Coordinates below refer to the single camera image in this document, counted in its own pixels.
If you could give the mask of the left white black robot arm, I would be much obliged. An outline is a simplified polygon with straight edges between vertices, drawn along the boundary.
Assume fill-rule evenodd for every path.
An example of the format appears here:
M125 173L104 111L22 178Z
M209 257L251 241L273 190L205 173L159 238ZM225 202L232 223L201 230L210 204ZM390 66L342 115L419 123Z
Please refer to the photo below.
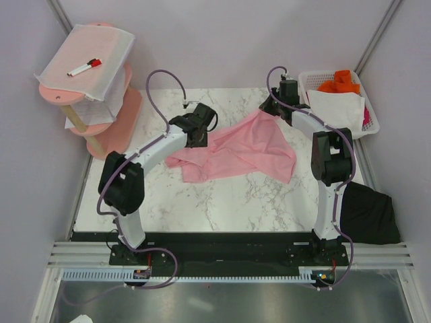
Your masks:
M181 149L206 147L213 122L218 122L217 112L198 103L194 111L166 122L166 130L144 146L107 155L98 185L96 212L114 217L119 238L126 245L125 258L132 264L142 264L148 255L142 244L145 232L139 214L145 197L145 176Z

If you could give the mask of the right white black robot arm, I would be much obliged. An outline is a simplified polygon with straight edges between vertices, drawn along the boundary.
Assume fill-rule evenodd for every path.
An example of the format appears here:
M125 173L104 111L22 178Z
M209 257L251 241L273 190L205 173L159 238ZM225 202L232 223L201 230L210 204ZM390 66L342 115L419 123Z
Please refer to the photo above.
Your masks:
M319 188L313 232L320 240L336 240L341 235L343 194L356 172L351 131L328 126L301 104L298 82L287 75L281 76L278 88L269 89L269 97L259 108L280 117L312 141L310 167Z

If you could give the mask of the pink t shirt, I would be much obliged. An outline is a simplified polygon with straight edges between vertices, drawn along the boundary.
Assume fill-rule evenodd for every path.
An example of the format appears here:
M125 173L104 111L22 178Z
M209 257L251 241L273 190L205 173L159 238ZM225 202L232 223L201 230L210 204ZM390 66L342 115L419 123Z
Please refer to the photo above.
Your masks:
M210 133L207 147L181 149L165 163L180 168L188 183L262 172L287 184L296 167L296 153L277 125L277 117L256 110L236 125Z

